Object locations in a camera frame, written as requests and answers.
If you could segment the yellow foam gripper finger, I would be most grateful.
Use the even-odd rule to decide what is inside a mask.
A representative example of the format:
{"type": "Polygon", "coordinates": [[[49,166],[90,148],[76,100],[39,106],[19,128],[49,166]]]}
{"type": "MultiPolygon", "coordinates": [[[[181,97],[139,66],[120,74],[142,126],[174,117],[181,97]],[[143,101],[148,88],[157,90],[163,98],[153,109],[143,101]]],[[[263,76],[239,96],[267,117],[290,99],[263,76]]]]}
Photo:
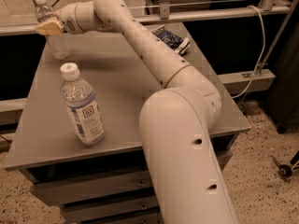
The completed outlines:
{"type": "Polygon", "coordinates": [[[47,20],[36,26],[36,32],[40,35],[61,35],[64,27],[58,20],[47,20]]]}

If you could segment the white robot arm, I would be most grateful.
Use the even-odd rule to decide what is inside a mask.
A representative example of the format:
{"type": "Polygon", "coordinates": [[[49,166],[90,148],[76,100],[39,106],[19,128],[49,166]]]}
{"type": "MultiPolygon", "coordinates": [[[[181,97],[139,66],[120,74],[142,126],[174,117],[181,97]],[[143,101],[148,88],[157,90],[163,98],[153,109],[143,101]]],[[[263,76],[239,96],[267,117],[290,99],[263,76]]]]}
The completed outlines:
{"type": "Polygon", "coordinates": [[[142,106],[139,129],[164,224],[238,224],[209,137],[221,114],[215,85],[136,21],[123,0],[92,0],[59,11],[36,0],[36,18],[36,31],[45,37],[121,33],[160,83],[142,106]]]}

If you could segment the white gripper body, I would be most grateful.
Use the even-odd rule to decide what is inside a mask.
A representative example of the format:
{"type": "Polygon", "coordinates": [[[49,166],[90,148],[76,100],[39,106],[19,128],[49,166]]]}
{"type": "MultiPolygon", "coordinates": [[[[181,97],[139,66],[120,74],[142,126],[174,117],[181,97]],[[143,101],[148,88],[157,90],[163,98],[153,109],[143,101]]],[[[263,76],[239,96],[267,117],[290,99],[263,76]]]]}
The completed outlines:
{"type": "Polygon", "coordinates": [[[82,29],[79,27],[76,17],[77,4],[69,4],[58,10],[60,22],[69,34],[81,34],[82,29]]]}

